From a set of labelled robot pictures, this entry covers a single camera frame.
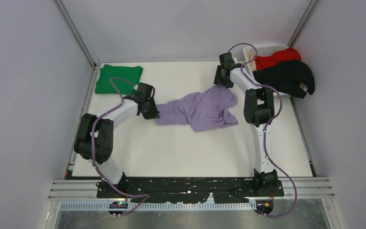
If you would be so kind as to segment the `purple t shirt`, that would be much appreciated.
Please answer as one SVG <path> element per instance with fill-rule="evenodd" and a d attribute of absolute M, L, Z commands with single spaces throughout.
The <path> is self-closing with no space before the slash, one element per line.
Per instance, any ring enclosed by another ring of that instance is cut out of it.
<path fill-rule="evenodd" d="M 190 125 L 195 132 L 238 125 L 229 111 L 237 105 L 237 96 L 228 88 L 215 85 L 200 93 L 195 92 L 181 99 L 157 105 L 157 125 Z"/>

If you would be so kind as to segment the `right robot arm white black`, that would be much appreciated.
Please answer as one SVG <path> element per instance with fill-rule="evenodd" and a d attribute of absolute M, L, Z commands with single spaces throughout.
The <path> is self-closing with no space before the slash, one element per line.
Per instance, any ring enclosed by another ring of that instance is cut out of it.
<path fill-rule="evenodd" d="M 255 166 L 252 191 L 268 196 L 277 187 L 278 175 L 271 162 L 270 119 L 275 116 L 274 95 L 271 89 L 258 85 L 246 73 L 242 64 L 236 63 L 230 52 L 219 55 L 214 84 L 227 88 L 238 86 L 244 93 L 244 118 L 250 125 L 254 138 Z"/>

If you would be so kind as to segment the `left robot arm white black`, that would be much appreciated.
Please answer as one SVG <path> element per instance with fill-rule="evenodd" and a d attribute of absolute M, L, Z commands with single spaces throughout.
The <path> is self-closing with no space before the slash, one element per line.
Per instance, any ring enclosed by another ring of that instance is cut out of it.
<path fill-rule="evenodd" d="M 85 113 L 80 121 L 74 142 L 74 151 L 91 162 L 102 180 L 109 185 L 115 197 L 132 197 L 127 194 L 125 173 L 112 158 L 114 130 L 128 119 L 142 115 L 144 119 L 159 118 L 154 100 L 155 88 L 146 83 L 134 86 L 133 93 L 121 97 L 118 105 L 94 115 Z"/>

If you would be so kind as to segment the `folded green t shirt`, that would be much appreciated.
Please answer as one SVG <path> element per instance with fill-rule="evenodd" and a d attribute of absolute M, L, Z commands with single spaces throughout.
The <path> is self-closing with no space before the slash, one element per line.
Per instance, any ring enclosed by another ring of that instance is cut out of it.
<path fill-rule="evenodd" d="M 121 94 L 131 94 L 134 86 L 139 84 L 143 68 L 141 66 L 112 66 L 105 64 L 96 82 L 96 94 L 117 94 L 114 85 Z"/>

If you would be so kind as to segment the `beige t shirt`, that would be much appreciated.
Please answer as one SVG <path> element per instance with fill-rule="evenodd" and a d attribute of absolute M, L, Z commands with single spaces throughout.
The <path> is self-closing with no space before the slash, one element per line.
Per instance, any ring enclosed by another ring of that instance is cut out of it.
<path fill-rule="evenodd" d="M 248 72 L 252 73 L 257 70 L 256 63 L 255 63 L 255 55 L 252 52 L 249 52 L 247 54 L 248 60 L 250 60 L 250 63 L 248 64 Z"/>

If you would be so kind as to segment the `white plastic basket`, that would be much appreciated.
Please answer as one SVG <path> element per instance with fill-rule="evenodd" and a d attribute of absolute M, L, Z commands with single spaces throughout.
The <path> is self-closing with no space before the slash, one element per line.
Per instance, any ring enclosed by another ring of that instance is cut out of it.
<path fill-rule="evenodd" d="M 278 51 L 282 51 L 285 50 L 287 48 L 289 48 L 287 45 L 285 44 L 279 44 L 279 43 L 266 43 L 266 44 L 259 44 L 259 45 L 255 45 L 256 47 L 256 51 L 257 51 L 257 56 L 262 56 L 262 57 L 267 57 L 267 56 L 271 56 L 274 53 L 278 52 Z M 248 54 L 256 54 L 256 51 L 254 50 L 254 48 L 252 48 L 249 45 L 246 45 L 243 47 L 243 54 L 244 54 L 244 59 L 245 62 L 248 62 L 249 59 L 249 55 Z M 253 74 L 253 70 L 252 70 L 252 65 L 250 63 L 247 63 L 244 67 L 246 69 L 246 72 L 249 75 L 249 78 L 255 83 L 255 84 L 259 84 L 255 78 L 254 78 L 254 74 Z M 290 97 L 290 95 L 285 94 L 283 92 L 280 92 L 280 95 L 282 97 Z"/>

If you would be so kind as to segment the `black t shirt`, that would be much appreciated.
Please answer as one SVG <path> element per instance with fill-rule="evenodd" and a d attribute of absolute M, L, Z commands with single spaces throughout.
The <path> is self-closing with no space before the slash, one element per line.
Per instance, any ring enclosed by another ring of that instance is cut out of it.
<path fill-rule="evenodd" d="M 305 98 L 315 92 L 315 79 L 310 67 L 299 60 L 282 61 L 278 64 L 253 71 L 255 80 L 277 91 L 297 98 Z"/>

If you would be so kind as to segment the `red t shirt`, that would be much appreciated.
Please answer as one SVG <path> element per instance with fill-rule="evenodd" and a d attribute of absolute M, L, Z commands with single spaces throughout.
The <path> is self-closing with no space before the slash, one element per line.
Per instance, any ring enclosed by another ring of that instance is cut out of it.
<path fill-rule="evenodd" d="M 277 51 L 270 56 L 257 56 L 255 59 L 256 70 L 262 70 L 277 65 L 280 62 L 290 60 L 302 60 L 301 55 L 294 48 Z"/>

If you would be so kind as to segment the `left corner metal post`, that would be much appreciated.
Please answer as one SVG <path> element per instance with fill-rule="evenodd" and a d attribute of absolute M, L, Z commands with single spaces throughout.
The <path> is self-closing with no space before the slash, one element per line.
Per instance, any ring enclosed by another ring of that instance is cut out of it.
<path fill-rule="evenodd" d="M 71 31 L 71 34 L 73 35 L 74 39 L 76 40 L 79 48 L 81 49 L 82 53 L 84 54 L 85 58 L 87 59 L 90 66 L 94 69 L 96 67 L 96 62 L 94 58 L 92 57 L 91 53 L 88 50 L 88 47 L 86 43 L 84 42 L 81 34 L 78 31 L 78 28 L 76 24 L 74 23 L 73 19 L 71 18 L 71 15 L 69 11 L 67 10 L 64 2 L 62 0 L 53 0 L 53 2 L 56 4 L 60 14 L 65 19 L 65 22 L 68 26 L 68 28 Z"/>

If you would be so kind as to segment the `corner metal post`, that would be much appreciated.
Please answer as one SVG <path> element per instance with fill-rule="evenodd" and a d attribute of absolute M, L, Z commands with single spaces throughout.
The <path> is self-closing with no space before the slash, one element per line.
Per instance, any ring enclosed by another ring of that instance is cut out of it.
<path fill-rule="evenodd" d="M 304 12 L 303 12 L 296 28 L 294 29 L 294 31 L 292 33 L 292 36 L 290 37 L 290 39 L 287 43 L 288 47 L 293 47 L 295 45 L 295 43 L 298 40 L 301 32 L 303 31 L 303 29 L 307 25 L 308 21 L 312 17 L 314 11 L 316 10 L 316 8 L 317 8 L 317 6 L 319 5 L 320 2 L 321 2 L 321 0 L 310 0 L 308 2 L 306 9 L 304 10 Z"/>
<path fill-rule="evenodd" d="M 65 19 L 65 22 L 68 26 L 68 28 L 71 31 L 71 34 L 73 35 L 74 39 L 76 40 L 79 48 L 81 49 L 82 53 L 84 54 L 85 58 L 87 59 L 90 66 L 94 69 L 96 67 L 96 62 L 94 58 L 92 57 L 91 53 L 88 50 L 88 47 L 86 43 L 84 42 L 81 34 L 78 31 L 78 28 L 76 24 L 74 23 L 73 19 L 71 18 L 71 15 L 69 11 L 67 10 L 64 2 L 62 0 L 53 0 L 53 2 L 56 4 L 60 14 Z"/>

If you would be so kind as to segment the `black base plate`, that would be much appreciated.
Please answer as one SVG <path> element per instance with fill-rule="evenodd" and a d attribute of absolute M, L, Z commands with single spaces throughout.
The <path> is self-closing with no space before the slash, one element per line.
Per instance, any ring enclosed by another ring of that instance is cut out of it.
<path fill-rule="evenodd" d="M 96 182 L 97 198 L 131 199 L 139 203 L 145 194 L 148 203 L 204 203 L 212 197 L 215 203 L 245 203 L 247 198 L 282 197 L 281 182 L 268 196 L 252 191 L 250 177 L 127 177 L 126 197 L 114 191 L 106 182 Z"/>

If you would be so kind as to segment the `right corner metal post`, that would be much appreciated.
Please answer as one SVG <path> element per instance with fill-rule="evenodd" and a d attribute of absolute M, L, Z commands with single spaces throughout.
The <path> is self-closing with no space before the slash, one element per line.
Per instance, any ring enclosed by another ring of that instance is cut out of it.
<path fill-rule="evenodd" d="M 293 47 L 295 45 L 295 43 L 298 40 L 301 32 L 303 31 L 303 29 L 307 25 L 308 21 L 312 17 L 314 11 L 316 10 L 316 8 L 317 8 L 317 6 L 319 5 L 320 2 L 321 2 L 321 0 L 310 0 L 308 2 L 306 9 L 304 10 L 304 12 L 303 12 L 296 28 L 294 29 L 294 31 L 292 33 L 292 36 L 290 37 L 290 39 L 287 43 L 288 47 Z"/>

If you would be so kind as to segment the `aluminium frame rail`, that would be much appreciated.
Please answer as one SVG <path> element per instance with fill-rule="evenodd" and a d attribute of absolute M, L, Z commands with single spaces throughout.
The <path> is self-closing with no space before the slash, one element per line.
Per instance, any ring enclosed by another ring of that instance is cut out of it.
<path fill-rule="evenodd" d="M 328 178 L 296 177 L 293 182 L 279 178 L 276 187 L 256 190 L 249 177 L 129 177 L 123 191 L 138 201 L 144 194 L 153 203 L 235 202 L 242 199 L 334 198 Z M 124 199 L 100 180 L 56 180 L 51 186 L 50 200 Z"/>

